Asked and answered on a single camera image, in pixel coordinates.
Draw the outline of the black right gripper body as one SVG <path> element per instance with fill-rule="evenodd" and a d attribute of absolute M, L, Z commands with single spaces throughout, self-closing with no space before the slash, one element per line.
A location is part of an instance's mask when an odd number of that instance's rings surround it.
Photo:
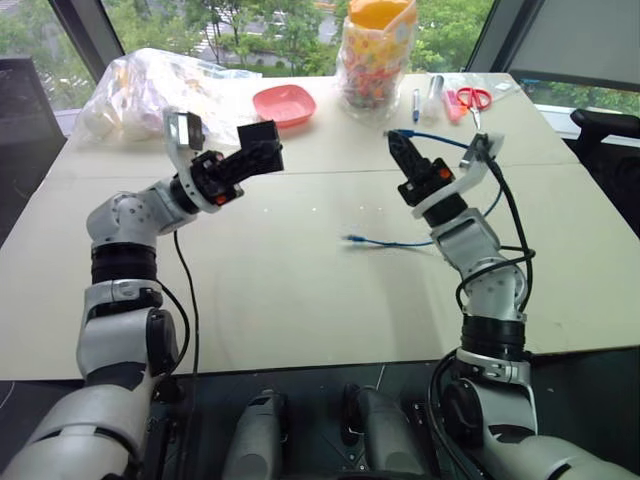
<path fill-rule="evenodd" d="M 454 180 L 454 173 L 442 158 L 434 161 L 423 159 L 416 164 L 413 173 L 397 187 L 397 190 L 407 205 L 417 206 Z"/>

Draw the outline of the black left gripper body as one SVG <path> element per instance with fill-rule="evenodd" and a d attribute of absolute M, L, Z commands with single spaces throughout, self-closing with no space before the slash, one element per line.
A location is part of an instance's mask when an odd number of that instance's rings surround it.
<path fill-rule="evenodd" d="M 193 183 L 208 203 L 229 203 L 244 195 L 244 190 L 238 184 L 222 178 L 219 166 L 223 159 L 221 152 L 208 150 L 192 162 Z"/>

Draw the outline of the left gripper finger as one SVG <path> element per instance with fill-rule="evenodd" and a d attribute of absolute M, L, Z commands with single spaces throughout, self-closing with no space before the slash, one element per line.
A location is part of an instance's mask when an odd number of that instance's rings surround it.
<path fill-rule="evenodd" d="M 281 160 L 242 160 L 234 163 L 231 173 L 231 182 L 241 183 L 250 177 L 280 172 L 283 170 L 284 165 Z"/>
<path fill-rule="evenodd" d="M 257 142 L 225 158 L 222 162 L 222 170 L 232 171 L 234 163 L 242 160 L 265 161 L 267 159 L 276 160 L 276 143 L 267 141 Z"/>

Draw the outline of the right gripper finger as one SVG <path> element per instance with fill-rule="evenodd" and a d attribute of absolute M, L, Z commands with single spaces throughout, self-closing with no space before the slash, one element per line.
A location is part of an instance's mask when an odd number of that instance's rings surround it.
<path fill-rule="evenodd" d="M 398 134 L 396 139 L 396 163 L 403 173 L 422 173 L 430 167 L 430 161 L 402 134 Z"/>
<path fill-rule="evenodd" d="M 388 132 L 387 141 L 389 152 L 400 170 L 407 178 L 413 178 L 419 163 L 419 152 L 412 141 L 399 132 Z"/>

